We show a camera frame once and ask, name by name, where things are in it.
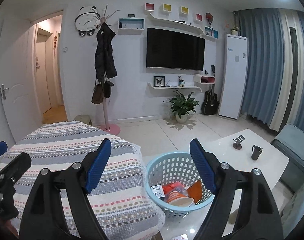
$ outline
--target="green plant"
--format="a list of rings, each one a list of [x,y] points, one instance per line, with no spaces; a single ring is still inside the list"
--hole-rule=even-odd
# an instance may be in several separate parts
[[[174,98],[169,99],[169,102],[172,103],[171,109],[174,115],[178,115],[181,119],[182,115],[190,114],[190,111],[195,113],[194,107],[199,105],[199,101],[195,101],[195,98],[191,98],[191,95],[194,92],[191,92],[188,95],[188,98],[185,98],[185,96],[179,92],[178,90],[175,91],[176,95]]]

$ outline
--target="white table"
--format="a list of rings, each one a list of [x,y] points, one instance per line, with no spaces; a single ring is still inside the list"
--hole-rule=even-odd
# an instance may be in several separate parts
[[[234,143],[233,139],[240,135],[245,140],[241,143],[242,149],[236,150],[232,146]],[[251,159],[253,145],[263,148],[262,153],[256,161]],[[249,129],[202,146],[207,152],[214,153],[220,162],[229,163],[235,170],[250,172],[253,168],[260,169],[271,190],[280,179],[289,162],[288,157]],[[239,207],[241,193],[242,190],[236,190],[231,213]],[[164,227],[161,229],[163,239],[168,240],[175,236],[187,234],[188,239],[192,240],[206,217],[209,208],[210,205],[190,213],[181,220],[166,220]],[[223,235],[229,234],[233,226],[227,224]]]

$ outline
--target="laundry basket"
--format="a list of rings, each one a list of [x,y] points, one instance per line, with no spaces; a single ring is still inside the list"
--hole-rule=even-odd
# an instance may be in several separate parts
[[[162,208],[167,218],[185,217],[190,212],[210,204],[214,198],[210,190],[205,188],[189,153],[173,152],[164,154],[151,160],[146,169],[145,189],[149,197]],[[166,185],[176,181],[185,186],[191,186],[198,180],[201,180],[202,184],[202,198],[195,206],[178,207],[170,205],[157,198],[151,190],[151,186]]]

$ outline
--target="tv screen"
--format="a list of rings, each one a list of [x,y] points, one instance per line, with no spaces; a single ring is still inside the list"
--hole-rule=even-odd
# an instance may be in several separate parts
[[[146,67],[203,71],[204,39],[161,29],[147,29]]]

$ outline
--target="butterfly frame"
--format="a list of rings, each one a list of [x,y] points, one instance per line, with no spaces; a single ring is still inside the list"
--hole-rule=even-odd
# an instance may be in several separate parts
[[[165,87],[165,76],[154,76],[153,77],[153,86],[156,87]]]

